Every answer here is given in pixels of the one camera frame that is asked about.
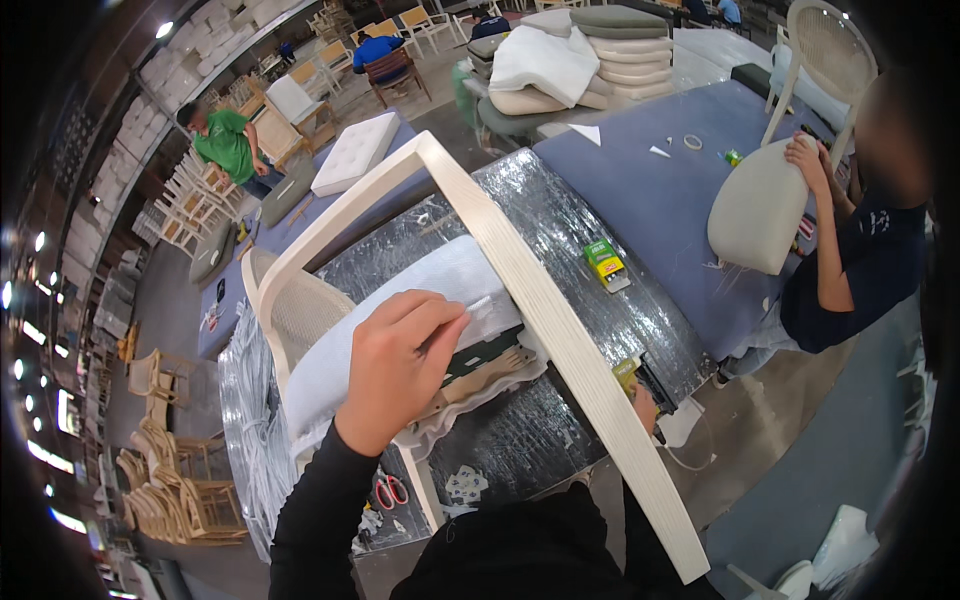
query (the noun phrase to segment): curved chair backrest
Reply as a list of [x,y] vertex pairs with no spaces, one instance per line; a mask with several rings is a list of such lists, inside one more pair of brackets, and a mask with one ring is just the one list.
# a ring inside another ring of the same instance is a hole
[[858,102],[877,69],[873,51],[852,21],[821,0],[797,0],[786,23],[790,46],[810,79],[841,102]]

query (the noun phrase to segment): foam cushion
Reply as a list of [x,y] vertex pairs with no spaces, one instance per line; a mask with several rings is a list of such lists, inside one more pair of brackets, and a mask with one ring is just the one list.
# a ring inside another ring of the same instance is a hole
[[600,70],[607,73],[619,73],[620,75],[650,75],[657,71],[670,68],[669,60],[660,62],[614,62],[612,60],[601,60]]
[[673,84],[670,82],[649,85],[612,84],[612,86],[614,96],[624,96],[631,100],[646,100],[657,96],[666,96],[674,91]]
[[313,193],[322,198],[349,190],[380,164],[399,126],[396,113],[386,112],[346,128],[313,179]]
[[606,50],[619,54],[646,54],[658,50],[673,50],[673,40],[669,37],[651,37],[650,39],[608,39],[587,36],[594,50]]
[[643,28],[666,30],[666,21],[648,12],[611,4],[609,6],[583,7],[570,13],[570,20],[577,25],[610,28]]
[[669,35],[666,26],[662,28],[642,27],[593,27],[591,25],[577,25],[580,31],[588,36],[606,37],[608,39],[651,39]]
[[260,223],[267,228],[279,223],[310,191],[316,176],[317,169],[311,160],[304,160],[294,167],[260,203]]
[[600,60],[608,60],[610,62],[630,62],[633,64],[640,64],[642,62],[663,62],[665,60],[670,61],[673,57],[672,50],[656,50],[654,52],[646,52],[644,54],[622,54],[619,52],[611,52],[609,50],[595,50],[597,58]]
[[[803,138],[816,148],[812,137]],[[809,194],[800,168],[783,158],[790,141],[753,151],[720,187],[707,220],[718,258],[768,275],[780,272]]]
[[553,11],[534,12],[520,19],[520,25],[533,27],[552,36],[570,37],[570,9],[555,9]]
[[197,245],[190,264],[190,283],[200,283],[224,270],[233,258],[236,244],[236,228],[232,221],[225,221]]
[[649,75],[621,75],[619,73],[607,73],[601,69],[599,75],[611,84],[636,86],[665,82],[673,76],[673,71],[671,69],[662,69],[660,71],[654,71]]
[[[497,110],[509,116],[557,112],[566,109],[559,101],[531,85],[527,85],[520,91],[492,91],[490,92],[490,101]],[[585,91],[577,104],[601,110],[607,108],[608,105],[606,96],[591,91]]]

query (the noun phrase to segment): stack of cushions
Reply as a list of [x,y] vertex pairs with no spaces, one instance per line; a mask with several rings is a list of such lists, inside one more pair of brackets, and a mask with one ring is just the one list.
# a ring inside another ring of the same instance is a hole
[[310,189],[317,198],[349,190],[380,164],[399,127],[400,119],[391,111],[346,128],[327,155]]
[[673,40],[666,21],[624,6],[585,7],[570,13],[600,59],[597,75],[617,96],[645,100],[672,94]]

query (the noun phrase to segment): red scissors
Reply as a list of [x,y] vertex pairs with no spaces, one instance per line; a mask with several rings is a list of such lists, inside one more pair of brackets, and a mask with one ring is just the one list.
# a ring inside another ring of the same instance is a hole
[[377,480],[373,492],[376,494],[376,501],[384,510],[390,511],[397,504],[406,504],[410,499],[407,494],[407,488],[403,483],[394,477],[383,472],[383,467],[376,468]]

